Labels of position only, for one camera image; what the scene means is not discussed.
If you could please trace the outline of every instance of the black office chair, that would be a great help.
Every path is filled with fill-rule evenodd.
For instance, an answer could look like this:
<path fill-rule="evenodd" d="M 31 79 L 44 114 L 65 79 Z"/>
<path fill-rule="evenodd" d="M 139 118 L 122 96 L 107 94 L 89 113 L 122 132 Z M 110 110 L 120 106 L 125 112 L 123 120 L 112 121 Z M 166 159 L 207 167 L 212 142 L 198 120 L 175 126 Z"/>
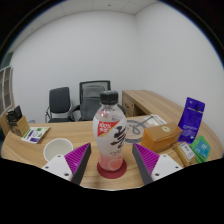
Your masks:
<path fill-rule="evenodd" d="M 53 118 L 52 113 L 61 114 L 66 113 L 65 118 Z M 74 122 L 75 118 L 72 114 L 72 104 L 70 102 L 70 93 L 68 87 L 62 87 L 50 90 L 49 93 L 49 107 L 45 112 L 46 123 L 58 123 L 58 122 Z"/>
<path fill-rule="evenodd" d="M 101 107 L 100 92 L 111 90 L 109 80 L 88 81 L 79 83 L 79 99 L 80 105 L 73 110 L 79 110 L 81 117 L 78 121 L 91 121 L 94 118 L 97 110 Z M 125 114 L 124 108 L 118 104 L 118 107 Z"/>

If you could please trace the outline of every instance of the chair backrest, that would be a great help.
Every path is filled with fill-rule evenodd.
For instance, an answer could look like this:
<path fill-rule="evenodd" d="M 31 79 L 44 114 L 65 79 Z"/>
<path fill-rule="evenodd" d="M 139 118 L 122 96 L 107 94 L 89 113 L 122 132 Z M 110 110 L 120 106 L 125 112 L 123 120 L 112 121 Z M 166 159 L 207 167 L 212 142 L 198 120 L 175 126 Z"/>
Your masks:
<path fill-rule="evenodd" d="M 109 80 L 96 80 L 96 81 L 86 81 L 79 83 L 79 100 L 80 104 L 82 104 L 83 99 L 83 89 L 88 86 L 103 86 L 104 90 L 111 90 L 110 81 Z"/>
<path fill-rule="evenodd" d="M 104 91 L 103 86 L 87 86 L 82 91 L 82 103 L 80 104 L 81 120 L 91 121 L 97 110 L 101 107 L 100 92 Z"/>
<path fill-rule="evenodd" d="M 49 106 L 52 113 L 66 113 L 70 109 L 70 104 L 70 93 L 68 87 L 50 90 Z"/>

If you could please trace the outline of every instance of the bottle cap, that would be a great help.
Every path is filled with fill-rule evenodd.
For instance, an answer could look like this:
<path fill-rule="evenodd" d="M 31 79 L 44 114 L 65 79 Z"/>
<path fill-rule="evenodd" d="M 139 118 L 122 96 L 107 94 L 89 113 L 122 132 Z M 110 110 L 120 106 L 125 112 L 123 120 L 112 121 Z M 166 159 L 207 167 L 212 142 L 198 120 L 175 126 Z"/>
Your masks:
<path fill-rule="evenodd" d="M 114 90 L 107 90 L 100 93 L 102 104 L 113 105 L 118 103 L 118 92 Z"/>

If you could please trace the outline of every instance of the cardboard box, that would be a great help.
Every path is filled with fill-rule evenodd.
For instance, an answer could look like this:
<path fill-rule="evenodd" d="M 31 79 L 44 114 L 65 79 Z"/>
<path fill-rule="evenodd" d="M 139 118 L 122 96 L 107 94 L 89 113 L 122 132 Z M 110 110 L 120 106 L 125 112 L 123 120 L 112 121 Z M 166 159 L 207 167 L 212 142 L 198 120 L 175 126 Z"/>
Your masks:
<path fill-rule="evenodd" d="M 18 122 L 11 122 L 9 125 L 12 132 L 21 137 L 23 137 L 30 128 L 25 116 L 22 116 Z"/>
<path fill-rule="evenodd" d="M 186 142 L 177 142 L 173 145 L 173 149 L 180 157 L 185 167 L 197 164 L 196 156 Z"/>
<path fill-rule="evenodd" d="M 175 122 L 145 128 L 141 145 L 160 153 L 171 148 L 177 142 L 181 132 L 182 129 Z"/>

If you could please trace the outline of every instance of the cup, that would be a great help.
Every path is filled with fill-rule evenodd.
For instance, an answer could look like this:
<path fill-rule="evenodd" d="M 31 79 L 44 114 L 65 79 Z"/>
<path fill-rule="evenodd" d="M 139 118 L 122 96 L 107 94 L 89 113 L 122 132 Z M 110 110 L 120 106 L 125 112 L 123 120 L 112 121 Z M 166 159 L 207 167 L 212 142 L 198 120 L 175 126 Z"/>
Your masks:
<path fill-rule="evenodd" d="M 66 155 L 73 150 L 72 143 L 66 138 L 56 138 L 48 142 L 44 148 L 44 158 L 49 162 L 57 154 Z"/>

